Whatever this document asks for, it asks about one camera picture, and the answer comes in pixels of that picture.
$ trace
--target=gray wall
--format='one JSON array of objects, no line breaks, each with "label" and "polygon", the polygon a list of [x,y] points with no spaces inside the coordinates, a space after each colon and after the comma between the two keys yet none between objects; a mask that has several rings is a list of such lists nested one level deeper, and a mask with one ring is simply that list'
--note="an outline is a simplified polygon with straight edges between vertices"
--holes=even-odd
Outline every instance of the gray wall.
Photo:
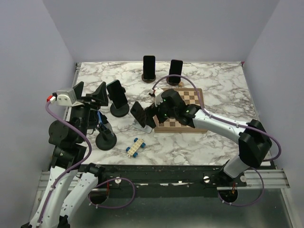
[{"label": "gray wall", "polygon": [[76,61],[244,61],[278,0],[43,0]]},{"label": "gray wall", "polygon": [[304,224],[304,0],[281,0],[245,62],[266,130],[281,142],[286,171]]},{"label": "gray wall", "polygon": [[28,222],[50,161],[46,98],[75,66],[41,0],[0,1],[0,31],[0,227],[12,228]]}]

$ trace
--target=table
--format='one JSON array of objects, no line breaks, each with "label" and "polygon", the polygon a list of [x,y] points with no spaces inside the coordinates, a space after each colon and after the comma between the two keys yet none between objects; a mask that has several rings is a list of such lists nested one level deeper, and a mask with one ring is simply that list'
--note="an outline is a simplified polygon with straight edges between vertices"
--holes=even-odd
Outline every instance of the table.
[{"label": "table", "polygon": [[[83,95],[92,93],[104,81],[107,84],[118,79],[126,89],[130,108],[135,101],[148,107],[153,99],[148,95],[152,84],[144,83],[142,62],[96,62],[82,63],[77,83],[84,82]],[[169,62],[156,63],[156,79],[168,74]],[[254,104],[246,84],[240,63],[184,63],[182,75],[203,90],[205,107],[216,114],[240,121],[257,118]],[[189,82],[182,80],[185,88]],[[165,80],[158,87],[170,87]],[[208,131],[199,133],[152,133],[135,129],[133,116],[129,113],[116,118],[108,107],[102,107],[117,136],[116,146],[109,151],[96,147],[98,131],[88,135],[93,151],[85,163],[137,164],[137,165],[222,165],[238,154],[238,145],[218,134]],[[128,158],[125,149],[133,145],[134,138],[146,143],[137,158]]]}]

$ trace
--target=wooden chessboard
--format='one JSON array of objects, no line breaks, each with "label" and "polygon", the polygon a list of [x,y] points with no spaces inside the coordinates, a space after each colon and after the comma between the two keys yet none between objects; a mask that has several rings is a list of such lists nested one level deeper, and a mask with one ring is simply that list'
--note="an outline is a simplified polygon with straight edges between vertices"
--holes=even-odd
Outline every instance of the wooden chessboard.
[{"label": "wooden chessboard", "polygon": [[[196,104],[199,105],[200,101],[197,95],[197,92],[193,88],[174,88],[175,91],[178,91],[181,98],[188,104]],[[203,99],[203,91],[202,89],[198,89],[199,95],[204,103]],[[158,119],[155,116],[154,121],[156,123],[156,127],[154,128],[154,132],[156,133],[206,133],[206,129],[197,129],[189,126],[184,126],[180,124],[175,119],[168,119],[163,123],[158,123]]]}]

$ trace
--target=white marble surface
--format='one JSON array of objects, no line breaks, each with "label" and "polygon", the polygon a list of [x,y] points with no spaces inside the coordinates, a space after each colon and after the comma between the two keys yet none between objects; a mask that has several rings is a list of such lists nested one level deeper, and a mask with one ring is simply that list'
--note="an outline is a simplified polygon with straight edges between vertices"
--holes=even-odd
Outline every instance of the white marble surface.
[{"label": "white marble surface", "polygon": [[[148,95],[152,84],[141,80],[142,62],[83,63],[77,82],[85,83],[83,94],[92,93],[105,81],[107,84],[118,79],[126,89],[130,108],[138,101],[144,108],[153,99]],[[156,63],[156,79],[168,74],[170,64]],[[236,120],[248,121],[256,118],[253,102],[240,63],[184,63],[182,75],[187,76],[197,88],[203,90],[208,110]],[[191,85],[184,82],[184,87]],[[169,87],[165,80],[159,87]],[[152,133],[147,134],[132,127],[133,116],[129,113],[116,118],[108,107],[101,111],[108,118],[117,136],[117,144],[110,151],[96,147],[96,131],[88,135],[93,151],[85,163],[141,164],[141,165],[222,165],[238,153],[234,142],[208,131],[200,133]],[[125,149],[133,145],[134,138],[146,143],[139,149],[137,158],[128,158]]]}]

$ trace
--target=purple cable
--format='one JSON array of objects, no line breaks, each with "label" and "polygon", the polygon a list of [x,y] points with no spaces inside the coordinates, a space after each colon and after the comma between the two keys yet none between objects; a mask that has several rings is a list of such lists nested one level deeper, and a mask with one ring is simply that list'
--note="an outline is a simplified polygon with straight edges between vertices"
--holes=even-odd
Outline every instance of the purple cable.
[{"label": "purple cable", "polygon": [[87,197],[88,197],[88,199],[89,199],[89,201],[90,201],[90,204],[92,204],[92,205],[94,205],[94,206],[97,206],[97,207],[99,207],[99,208],[120,209],[120,208],[124,208],[124,207],[128,206],[130,203],[132,203],[133,200],[134,200],[134,198],[135,198],[135,186],[134,186],[134,184],[132,183],[132,181],[130,181],[129,179],[126,179],[126,178],[123,178],[123,177],[117,177],[117,178],[109,179],[109,180],[106,180],[105,182],[102,182],[101,184],[98,184],[98,185],[96,186],[96,188],[97,188],[97,187],[100,187],[100,186],[102,186],[102,185],[104,185],[104,184],[106,184],[106,183],[108,183],[108,182],[114,181],[114,180],[125,180],[125,181],[129,182],[129,183],[132,185],[132,188],[133,188],[133,195],[132,195],[131,199],[129,200],[129,202],[127,202],[126,204],[124,204],[124,205],[122,205],[122,206],[115,206],[115,207],[103,206],[103,205],[98,205],[98,204],[92,203],[91,197],[90,197],[90,194],[89,194]]},{"label": "purple cable", "polygon": [[222,199],[222,197],[220,196],[219,192],[218,192],[218,197],[222,201],[222,203],[225,203],[227,205],[234,206],[234,207],[247,207],[247,206],[251,206],[251,205],[257,203],[262,198],[262,196],[264,194],[264,191],[265,191],[265,185],[264,185],[262,175],[255,168],[252,168],[252,169],[254,171],[256,171],[256,173],[259,175],[259,177],[261,179],[261,182],[262,182],[262,191],[261,191],[261,194],[259,195],[259,197],[257,199],[255,199],[254,201],[252,201],[251,203],[248,203],[248,204],[234,204],[234,203],[228,203],[228,202],[224,201]]},{"label": "purple cable", "polygon": [[[84,139],[84,141],[87,143],[88,147],[89,147],[89,152],[87,153],[86,157],[83,158],[83,160],[77,162],[75,165],[72,165],[70,168],[68,168],[67,170],[65,170],[62,174],[60,174],[58,176],[58,178],[54,181],[53,185],[51,186],[53,189],[56,187],[56,184],[60,181],[60,179],[68,172],[70,172],[71,170],[73,170],[74,168],[76,168],[77,166],[79,166],[81,163],[83,163],[86,159],[88,159],[88,157],[91,155],[92,152],[92,145],[90,143],[90,141],[88,140],[88,138],[77,128],[75,128],[74,126],[70,125],[68,122],[64,121],[63,119],[61,119],[58,115],[56,115],[55,113],[53,113],[50,109],[49,109],[49,105],[50,105],[50,101],[48,101],[46,103],[46,111],[55,119],[57,119],[59,122],[61,122],[62,124],[64,124],[65,126],[67,126],[68,128],[72,129],[74,132],[76,132],[77,134],[79,134],[81,136],[81,138]],[[50,190],[47,194],[46,200],[44,201],[44,204],[42,206],[39,218],[38,218],[38,223],[41,222],[42,217],[43,217],[43,213],[47,207],[49,198],[51,197],[52,194],[52,190]]]},{"label": "purple cable", "polygon": [[265,159],[265,160],[263,160],[264,162],[273,161],[273,160],[277,159],[278,157],[280,157],[280,155],[281,155],[281,153],[282,153],[281,144],[280,144],[280,143],[278,142],[278,140],[275,139],[272,135],[270,135],[270,134],[268,134],[268,133],[266,133],[266,132],[263,132],[263,131],[261,131],[261,130],[259,130],[259,129],[257,129],[257,128],[250,127],[250,126],[247,126],[247,125],[242,125],[242,124],[239,124],[239,125],[238,125],[237,123],[234,123],[234,122],[230,122],[230,121],[221,119],[221,118],[219,118],[219,117],[213,116],[213,115],[211,115],[210,113],[208,113],[208,111],[207,111],[207,110],[205,109],[205,107],[204,107],[204,104],[203,104],[203,102],[202,102],[202,99],[200,98],[200,94],[199,94],[199,92],[198,92],[196,86],[195,86],[188,78],[186,78],[186,77],[184,77],[184,76],[181,76],[181,75],[167,75],[167,76],[164,76],[164,77],[162,77],[161,79],[159,79],[159,80],[154,84],[154,86],[152,87],[152,89],[154,90],[154,88],[156,87],[156,85],[157,85],[160,81],[162,81],[162,80],[165,79],[165,78],[171,77],[171,76],[181,77],[181,78],[185,79],[186,81],[188,81],[188,82],[193,86],[194,90],[195,90],[195,91],[197,92],[197,94],[198,94],[200,107],[202,108],[203,112],[204,112],[206,115],[208,115],[210,118],[213,118],[213,119],[215,119],[215,120],[218,120],[218,121],[221,121],[221,122],[223,122],[223,123],[230,124],[230,125],[233,125],[233,126],[236,126],[236,127],[247,128],[247,129],[256,131],[256,132],[258,132],[258,133],[260,133],[260,134],[266,135],[267,137],[271,138],[271,139],[277,144],[277,147],[278,147],[278,150],[279,150],[279,151],[278,151],[278,153],[277,153],[277,155],[276,155],[275,157],[270,158],[270,159]]}]

